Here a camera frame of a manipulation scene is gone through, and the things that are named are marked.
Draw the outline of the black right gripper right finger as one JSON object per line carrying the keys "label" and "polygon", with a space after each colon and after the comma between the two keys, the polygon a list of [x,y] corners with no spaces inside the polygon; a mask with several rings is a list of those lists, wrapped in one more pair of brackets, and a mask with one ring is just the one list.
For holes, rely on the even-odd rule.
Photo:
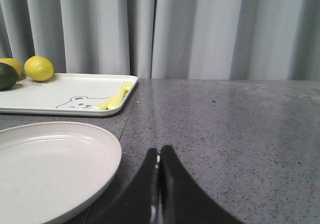
{"label": "black right gripper right finger", "polygon": [[160,151],[160,193],[165,224],[240,224],[193,180],[174,148]]}

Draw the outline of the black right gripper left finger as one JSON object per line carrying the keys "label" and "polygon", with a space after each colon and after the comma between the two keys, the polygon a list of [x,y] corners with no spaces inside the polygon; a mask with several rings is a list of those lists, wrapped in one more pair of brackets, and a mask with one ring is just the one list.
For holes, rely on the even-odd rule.
{"label": "black right gripper left finger", "polygon": [[157,224],[160,157],[148,149],[138,172],[122,194],[91,224]]}

